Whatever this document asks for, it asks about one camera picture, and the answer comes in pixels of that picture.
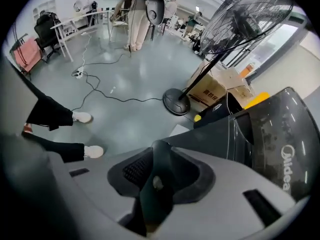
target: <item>beige pants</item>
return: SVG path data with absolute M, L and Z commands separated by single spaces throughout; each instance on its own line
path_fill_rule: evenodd
M 145 10 L 131 10 L 128 13 L 128 24 L 129 24 L 129 36 L 128 46 L 135 47 L 140 50 L 142 44 L 145 41 L 148 29 L 149 20 Z
M 186 30 L 185 30 L 185 33 L 184 33 L 184 38 L 192 32 L 192 30 L 194 30 L 194 27 L 193 26 L 186 26 Z

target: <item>midea logo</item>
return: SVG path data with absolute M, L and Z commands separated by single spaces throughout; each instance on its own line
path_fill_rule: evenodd
M 290 189 L 290 181 L 291 181 L 290 175 L 293 173 L 291 170 L 292 158 L 295 156 L 295 152 L 296 151 L 294 147 L 291 145 L 285 145 L 281 149 L 281 156 L 283 158 L 283 174 L 284 174 L 284 177 L 283 177 L 284 183 L 283 183 L 282 189 L 284 191 L 288 191 Z

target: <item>trash bin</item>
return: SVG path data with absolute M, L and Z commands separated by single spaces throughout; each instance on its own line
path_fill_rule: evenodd
M 201 120 L 193 124 L 193 128 L 199 128 L 206 126 L 207 124 L 218 121 L 227 116 L 233 115 L 242 111 L 243 108 L 232 95 L 231 92 L 227 92 L 226 95 L 221 97 L 215 104 L 207 107 L 205 110 L 199 113 Z

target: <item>yellow object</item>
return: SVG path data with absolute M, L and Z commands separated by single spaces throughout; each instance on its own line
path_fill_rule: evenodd
M 193 120 L 194 120 L 195 122 L 198 122 L 198 121 L 201 120 L 201 116 L 197 114 L 197 115 L 194 117 Z
M 251 100 L 245 107 L 244 109 L 248 109 L 253 107 L 254 105 L 257 105 L 260 102 L 265 101 L 270 97 L 269 93 L 267 92 L 261 92 L 257 97 L 255 97 L 253 100 Z

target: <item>fan base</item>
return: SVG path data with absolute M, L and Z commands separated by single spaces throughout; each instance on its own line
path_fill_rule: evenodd
M 162 97 L 165 108 L 175 116 L 183 116 L 190 111 L 190 100 L 184 96 L 179 100 L 183 92 L 179 89 L 169 89 Z

